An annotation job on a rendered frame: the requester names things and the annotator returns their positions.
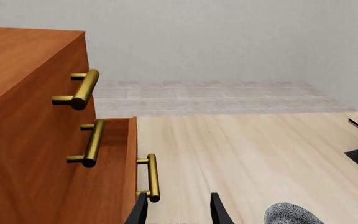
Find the open wooden drawer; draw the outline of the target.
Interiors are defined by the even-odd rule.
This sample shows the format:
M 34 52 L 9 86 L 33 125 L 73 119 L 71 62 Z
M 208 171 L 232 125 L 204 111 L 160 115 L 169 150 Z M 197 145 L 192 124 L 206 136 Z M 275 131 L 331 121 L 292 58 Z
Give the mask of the open wooden drawer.
M 137 199 L 137 119 L 105 119 L 96 166 L 101 224 L 123 224 Z

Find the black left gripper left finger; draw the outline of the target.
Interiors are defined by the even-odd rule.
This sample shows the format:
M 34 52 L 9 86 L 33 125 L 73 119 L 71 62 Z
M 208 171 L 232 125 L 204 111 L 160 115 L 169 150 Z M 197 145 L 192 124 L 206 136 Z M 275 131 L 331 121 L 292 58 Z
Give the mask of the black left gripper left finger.
M 147 219 L 147 194 L 141 193 L 124 224 L 145 224 Z

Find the wooden cabinet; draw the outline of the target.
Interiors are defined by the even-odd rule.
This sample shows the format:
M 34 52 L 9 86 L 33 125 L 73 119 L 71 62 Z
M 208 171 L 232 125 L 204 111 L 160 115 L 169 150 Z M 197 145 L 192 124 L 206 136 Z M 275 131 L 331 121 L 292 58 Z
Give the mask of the wooden cabinet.
M 0 27 L 0 224 L 101 224 L 96 165 L 67 164 L 85 153 L 94 124 L 86 108 L 52 105 L 73 96 L 89 71 L 85 33 Z

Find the patterned grey bowl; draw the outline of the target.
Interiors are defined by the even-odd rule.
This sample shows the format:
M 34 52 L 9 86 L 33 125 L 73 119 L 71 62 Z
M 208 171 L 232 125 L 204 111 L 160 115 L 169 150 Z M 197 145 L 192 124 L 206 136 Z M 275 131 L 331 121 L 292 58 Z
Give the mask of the patterned grey bowl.
M 264 224 L 324 224 L 309 210 L 291 203 L 275 203 L 266 209 Z

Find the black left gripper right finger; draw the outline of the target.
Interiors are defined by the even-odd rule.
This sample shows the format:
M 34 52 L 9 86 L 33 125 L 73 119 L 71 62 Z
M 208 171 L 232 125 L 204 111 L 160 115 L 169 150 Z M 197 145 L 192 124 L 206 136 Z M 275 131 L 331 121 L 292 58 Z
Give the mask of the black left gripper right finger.
M 234 224 L 216 192 L 211 193 L 210 210 L 213 224 Z

